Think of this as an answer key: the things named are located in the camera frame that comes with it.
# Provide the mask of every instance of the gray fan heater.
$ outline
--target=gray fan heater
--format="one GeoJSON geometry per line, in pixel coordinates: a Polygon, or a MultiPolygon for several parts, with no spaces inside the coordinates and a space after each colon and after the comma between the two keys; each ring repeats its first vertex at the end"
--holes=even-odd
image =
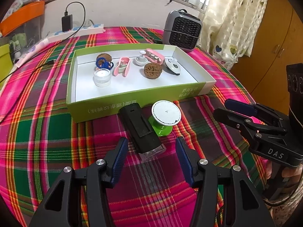
{"type": "Polygon", "coordinates": [[[201,29],[201,20],[187,13],[185,9],[171,11],[166,19],[163,44],[178,46],[185,52],[191,52],[197,45],[201,29]]]}

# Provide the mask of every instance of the blue heart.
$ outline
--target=blue heart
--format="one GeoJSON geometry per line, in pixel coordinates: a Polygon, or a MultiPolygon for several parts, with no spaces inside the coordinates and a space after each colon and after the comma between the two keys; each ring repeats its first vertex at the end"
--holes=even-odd
{"type": "Polygon", "coordinates": [[[219,45],[217,45],[217,46],[216,46],[216,51],[217,51],[217,52],[221,52],[221,51],[222,51],[222,48],[220,48],[219,45]]]}

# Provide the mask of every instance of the metal screw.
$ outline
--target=metal screw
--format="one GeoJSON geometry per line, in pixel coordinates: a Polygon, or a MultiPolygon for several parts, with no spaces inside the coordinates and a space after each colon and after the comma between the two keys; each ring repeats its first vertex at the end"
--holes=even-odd
{"type": "Polygon", "coordinates": [[[239,172],[241,170],[241,167],[239,167],[238,165],[234,165],[232,167],[236,172],[239,172]]]}
{"type": "Polygon", "coordinates": [[[99,159],[99,160],[96,161],[96,164],[99,165],[99,166],[103,165],[104,163],[105,163],[104,159],[99,159]]]}
{"type": "Polygon", "coordinates": [[[199,160],[199,163],[201,165],[207,165],[208,164],[208,160],[207,159],[201,159],[201,160],[199,160]]]}
{"type": "Polygon", "coordinates": [[[65,173],[69,173],[71,170],[72,170],[72,168],[71,168],[70,166],[67,166],[67,167],[65,167],[65,168],[63,169],[63,171],[64,171],[65,173]]]}

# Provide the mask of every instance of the human hand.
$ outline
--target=human hand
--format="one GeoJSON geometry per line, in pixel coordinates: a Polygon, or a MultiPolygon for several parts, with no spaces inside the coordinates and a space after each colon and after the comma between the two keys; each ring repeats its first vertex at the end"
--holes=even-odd
{"type": "MultiPolygon", "coordinates": [[[[296,185],[302,173],[303,165],[300,164],[296,168],[284,168],[282,171],[282,177],[289,177],[289,182],[287,183],[286,188],[284,188],[283,192],[287,193],[293,190],[293,186],[296,185]]],[[[266,164],[265,176],[266,180],[269,179],[272,175],[272,161],[268,160],[266,164]]]]}

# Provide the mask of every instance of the blue gripper pad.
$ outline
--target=blue gripper pad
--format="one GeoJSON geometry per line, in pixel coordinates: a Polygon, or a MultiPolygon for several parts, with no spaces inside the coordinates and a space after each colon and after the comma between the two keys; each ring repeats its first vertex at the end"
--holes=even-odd
{"type": "Polygon", "coordinates": [[[127,152],[128,140],[122,137],[115,150],[108,152],[104,158],[107,161],[106,174],[111,176],[109,183],[111,188],[113,188],[120,179],[127,152]]]}
{"type": "Polygon", "coordinates": [[[243,114],[248,117],[254,117],[257,115],[257,110],[254,108],[253,105],[249,105],[236,100],[227,99],[224,102],[224,106],[226,109],[243,114]]]}
{"type": "Polygon", "coordinates": [[[176,139],[176,153],[185,181],[190,187],[193,187],[195,183],[194,176],[198,174],[197,162],[199,161],[200,157],[195,150],[190,149],[187,146],[182,136],[176,139]]]}

